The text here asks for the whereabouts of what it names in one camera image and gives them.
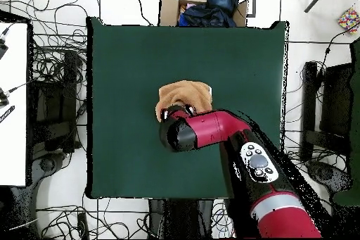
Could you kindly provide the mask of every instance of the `colorful cube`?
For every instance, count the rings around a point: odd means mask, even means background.
[[[348,11],[344,13],[344,15],[339,18],[339,24],[348,30],[349,28],[353,27],[355,24],[360,22],[359,14],[351,7]],[[350,34],[354,34],[357,32],[358,26],[354,29],[351,29],[349,32]]]

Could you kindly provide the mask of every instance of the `white floor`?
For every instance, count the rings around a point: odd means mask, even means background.
[[[27,16],[24,10],[29,0],[11,0],[11,9],[9,0],[0,0],[0,9],[10,11],[12,13]],[[86,34],[85,17],[100,16],[105,24],[121,25],[121,24],[139,24],[147,25],[147,22],[141,17],[140,6],[137,0],[50,0],[47,8],[56,8],[63,4],[74,2],[76,6],[67,6],[52,11],[37,11],[37,17],[43,21],[53,22],[56,17],[58,23],[67,24],[59,25],[58,34],[72,34],[74,30],[80,30]],[[304,9],[312,0],[256,0],[256,17],[248,18],[247,25],[250,27],[270,27],[274,21],[287,20],[290,23],[290,43],[288,51],[288,88],[287,91],[297,89],[301,85],[300,71],[306,61],[322,61],[328,42],[337,33],[343,31],[338,25],[337,19],[351,6],[360,12],[360,0],[319,0],[319,2],[305,13]],[[48,0],[34,0],[34,5],[38,9],[46,8]],[[141,0],[144,16],[154,25],[158,23],[159,0]],[[53,23],[47,23],[48,27],[43,27],[39,22],[34,22],[35,34],[54,34],[56,26]],[[331,46],[330,54],[326,60],[327,66],[348,63],[351,61],[349,43],[353,42],[359,34],[341,35],[335,40],[336,44]],[[41,40],[47,42],[47,37],[39,35],[35,36],[35,40],[40,44]],[[83,91],[81,98],[86,97]],[[300,104],[302,100],[301,91],[290,93],[287,95],[287,110]],[[300,117],[301,108],[296,108],[286,115],[286,121],[293,121]],[[317,124],[319,125],[319,116],[317,114]],[[80,119],[79,124],[86,124],[86,114]],[[286,130],[300,130],[300,121],[287,123]],[[287,132],[286,134],[295,142],[299,142],[298,132]],[[79,127],[79,136],[81,142],[86,149],[86,128]],[[297,146],[290,140],[285,140],[285,146]],[[343,163],[338,163],[339,168],[343,168]],[[313,186],[315,191],[321,198],[328,200],[328,193],[325,187],[309,180],[306,173],[304,177]],[[83,149],[79,149],[72,155],[71,164],[64,170],[57,172],[54,176],[46,178],[39,189],[37,208],[57,207],[58,211],[52,208],[49,211],[40,211],[39,228],[43,229],[49,222],[55,218],[63,206],[69,206],[66,209],[71,210],[82,204],[82,195],[86,185],[86,154]],[[97,207],[100,211],[99,217],[103,220],[104,210],[107,208],[106,221],[108,224],[113,222],[123,222],[128,226],[130,234],[138,229],[136,219],[143,218],[148,211],[148,201],[143,199],[122,199],[103,198],[97,200],[84,199],[84,206],[88,211],[93,211],[96,216]],[[124,211],[136,211],[138,213],[124,213]],[[70,216],[70,221],[76,225],[76,216]],[[96,220],[88,217],[89,229],[96,228]],[[121,225],[114,225],[113,231],[118,237],[127,235],[126,229]],[[59,234],[56,228],[49,230],[48,235],[53,236]],[[133,238],[145,238],[144,232],[138,232]],[[99,239],[113,239],[114,236],[109,232],[105,232],[99,236]]]

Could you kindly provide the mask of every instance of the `black device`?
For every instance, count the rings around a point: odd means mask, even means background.
[[[62,81],[29,84],[32,145],[44,142],[45,151],[75,151],[77,67],[81,64],[75,51],[66,51]]]
[[[86,213],[84,211],[77,214],[77,228],[81,240],[90,240],[89,227],[87,225]]]
[[[331,196],[351,186],[350,176],[333,165],[321,161],[309,161],[306,166],[309,176],[324,185]]]
[[[15,110],[15,106],[11,106],[4,114],[2,114],[0,116],[0,123],[3,122],[5,118],[8,117],[13,112],[13,110]]]
[[[169,198],[149,200],[148,239],[208,239],[213,200]]]
[[[64,153],[48,153],[34,160],[29,187],[0,187],[1,239],[40,239],[36,222],[37,192],[44,178],[63,168],[65,157]]]
[[[8,105],[8,97],[4,93],[3,89],[0,88],[0,108],[3,108],[4,106]]]
[[[317,100],[317,63],[306,62],[303,69],[303,104],[301,116],[300,149],[301,161],[311,160],[314,146],[348,155],[350,152],[349,121],[351,119],[349,79],[352,64],[327,67],[323,76],[324,90],[320,130],[315,130]]]
[[[5,45],[5,43],[1,43],[1,39],[0,39],[0,60],[5,55],[7,50],[8,47]]]

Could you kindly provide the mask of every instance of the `robot control buttons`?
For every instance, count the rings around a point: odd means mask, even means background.
[[[268,164],[266,157],[259,154],[253,155],[250,159],[250,167],[254,169],[265,168]]]
[[[263,146],[252,141],[245,143],[240,156],[253,182],[271,183],[278,179],[278,171]]]
[[[271,168],[266,168],[264,171],[265,171],[265,173],[267,173],[267,174],[272,174],[272,173],[274,173],[274,171],[273,171]]]
[[[264,174],[264,172],[262,172],[262,170],[259,170],[259,169],[257,169],[257,170],[255,170],[255,175],[256,176],[262,176]]]

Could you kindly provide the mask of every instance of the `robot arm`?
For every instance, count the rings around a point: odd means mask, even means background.
[[[246,188],[249,215],[257,221],[262,237],[321,237],[281,166],[249,124],[235,114],[214,110],[193,115],[188,106],[172,106],[162,110],[160,139],[173,152],[224,143],[234,161],[234,198],[243,192],[239,187]]]

